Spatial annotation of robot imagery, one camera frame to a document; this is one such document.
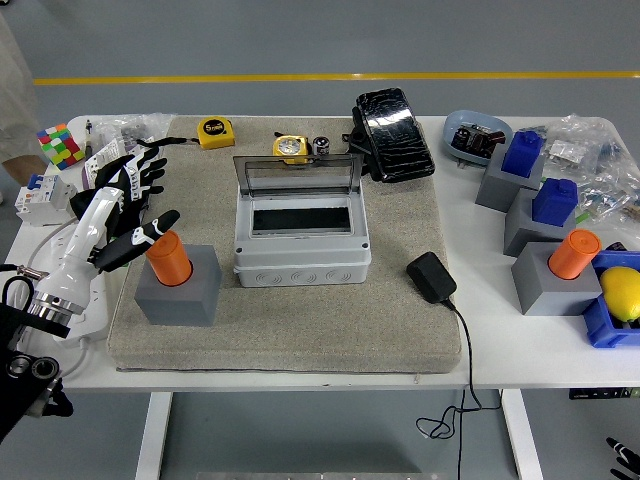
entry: orange cylinder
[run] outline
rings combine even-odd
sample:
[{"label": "orange cylinder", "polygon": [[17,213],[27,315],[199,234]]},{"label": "orange cylinder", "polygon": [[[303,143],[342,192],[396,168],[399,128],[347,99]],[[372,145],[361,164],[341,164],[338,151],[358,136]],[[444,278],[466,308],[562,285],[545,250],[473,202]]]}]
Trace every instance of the orange cylinder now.
[{"label": "orange cylinder", "polygon": [[549,257],[549,270],[564,280],[573,280],[600,250],[602,244],[595,233],[582,229],[572,230]]},{"label": "orange cylinder", "polygon": [[193,266],[180,237],[173,230],[167,230],[145,255],[158,281],[167,287],[182,285],[191,277]]}]

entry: gray felt mat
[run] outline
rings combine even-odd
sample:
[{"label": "gray felt mat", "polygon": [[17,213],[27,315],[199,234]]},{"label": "gray felt mat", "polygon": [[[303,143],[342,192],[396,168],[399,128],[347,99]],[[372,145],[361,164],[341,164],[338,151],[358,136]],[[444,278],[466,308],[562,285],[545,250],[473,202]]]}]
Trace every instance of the gray felt mat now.
[{"label": "gray felt mat", "polygon": [[[200,118],[177,117],[170,136],[196,136]],[[185,244],[213,245],[223,282],[212,327],[150,325],[133,296],[134,261],[108,339],[120,369],[444,373],[460,360],[452,312],[422,299],[405,267],[428,250],[444,259],[431,178],[363,180],[372,262],[363,284],[243,288],[233,273],[237,177],[233,155],[270,155],[274,131],[329,137],[343,153],[348,118],[231,118],[236,146],[166,147],[169,160],[146,218],[176,209]]]}]

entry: yellow stripe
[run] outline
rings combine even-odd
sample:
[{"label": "yellow stripe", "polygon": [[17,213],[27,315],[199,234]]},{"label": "yellow stripe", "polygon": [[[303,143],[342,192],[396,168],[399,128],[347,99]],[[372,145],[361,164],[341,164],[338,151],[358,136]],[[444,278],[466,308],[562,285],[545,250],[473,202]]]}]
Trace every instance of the yellow stripe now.
[{"label": "yellow stripe", "polygon": [[640,71],[585,72],[399,72],[283,73],[248,75],[162,75],[145,77],[36,78],[37,86],[115,85],[137,83],[318,82],[353,80],[582,80],[640,78]]}]

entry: tape measure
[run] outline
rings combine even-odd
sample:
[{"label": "tape measure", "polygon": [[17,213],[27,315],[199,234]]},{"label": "tape measure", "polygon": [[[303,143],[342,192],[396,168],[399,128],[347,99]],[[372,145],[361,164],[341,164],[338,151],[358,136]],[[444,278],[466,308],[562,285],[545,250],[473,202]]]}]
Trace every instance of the tape measure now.
[{"label": "tape measure", "polygon": [[309,155],[309,141],[299,135],[281,135],[273,142],[273,154],[288,157],[283,161],[289,165],[307,163],[306,158],[295,157]]},{"label": "tape measure", "polygon": [[231,122],[224,117],[208,117],[198,124],[198,140],[203,150],[231,147],[236,137]]}]

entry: gray floor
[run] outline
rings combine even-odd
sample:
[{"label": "gray floor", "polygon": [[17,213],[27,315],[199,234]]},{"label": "gray floor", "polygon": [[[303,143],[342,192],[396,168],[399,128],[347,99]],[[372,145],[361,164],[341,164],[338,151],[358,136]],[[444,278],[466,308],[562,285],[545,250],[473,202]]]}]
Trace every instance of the gray floor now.
[{"label": "gray floor", "polygon": [[[36,78],[640,71],[635,0],[13,0],[0,12]],[[417,115],[465,108],[605,117],[640,158],[637,78],[169,83],[38,87],[37,93],[47,127],[96,113],[349,115],[358,94],[388,86],[403,88]],[[0,188],[4,257],[19,226],[11,207],[17,188],[2,173]],[[75,419],[26,419],[0,448],[0,476],[132,478],[146,398],[81,395]],[[416,415],[438,414],[450,398],[446,392],[180,394],[163,477],[194,478],[200,469],[341,467],[454,478],[455,440],[433,444],[413,427]],[[638,418],[632,400],[570,402],[561,390],[525,392],[525,401],[547,479],[607,478],[615,465],[603,446],[608,435],[640,449],[637,425],[626,421]],[[467,422],[463,476],[513,478],[500,417],[483,413]]]}]

